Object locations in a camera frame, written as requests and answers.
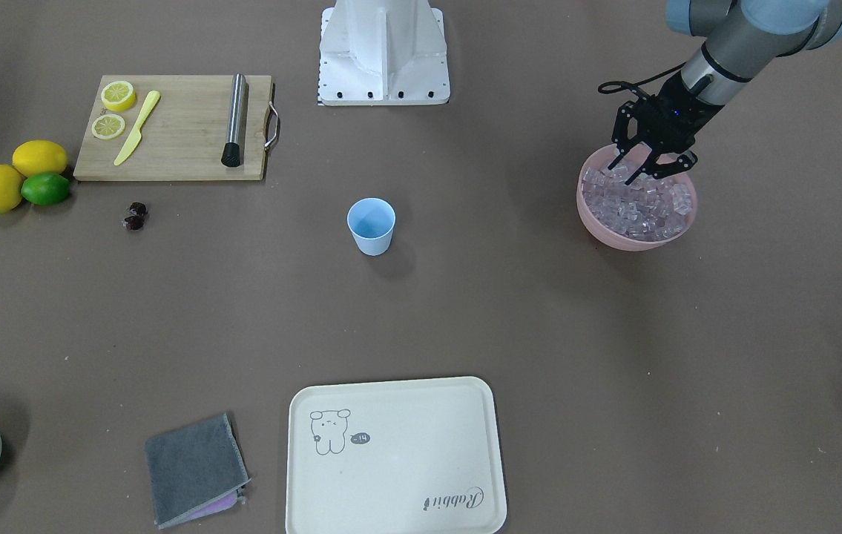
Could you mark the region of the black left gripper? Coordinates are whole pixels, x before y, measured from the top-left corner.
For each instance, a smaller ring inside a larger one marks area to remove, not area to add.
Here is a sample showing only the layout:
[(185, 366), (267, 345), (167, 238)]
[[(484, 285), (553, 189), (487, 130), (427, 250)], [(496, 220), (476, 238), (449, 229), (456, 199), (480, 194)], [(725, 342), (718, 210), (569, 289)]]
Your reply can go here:
[[(638, 176), (665, 179), (684, 173), (698, 162), (689, 149), (695, 136), (722, 108), (700, 99), (703, 91), (715, 81), (711, 74), (702, 75), (689, 87), (681, 74), (671, 76), (658, 94), (648, 94), (636, 82), (612, 81), (611, 92), (630, 91), (634, 101), (625, 102), (617, 112), (613, 130), (614, 158), (608, 170), (627, 165), (625, 160), (639, 143), (651, 152), (645, 161), (625, 179), (631, 185)], [(660, 155), (682, 153), (673, 162), (658, 162)]]

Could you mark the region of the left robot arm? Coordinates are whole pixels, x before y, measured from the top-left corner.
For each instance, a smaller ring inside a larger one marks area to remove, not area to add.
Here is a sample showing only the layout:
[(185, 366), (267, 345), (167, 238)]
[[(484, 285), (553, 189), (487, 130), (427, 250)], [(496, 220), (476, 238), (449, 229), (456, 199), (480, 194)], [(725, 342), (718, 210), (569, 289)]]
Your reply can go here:
[(631, 173), (665, 179), (696, 165), (696, 135), (767, 64), (842, 37), (842, 1), (668, 1), (675, 33), (703, 38), (685, 63), (662, 72), (649, 94), (641, 82), (604, 82), (601, 93), (627, 89), (634, 100), (617, 111), (613, 135), (618, 165), (638, 145), (648, 155)]

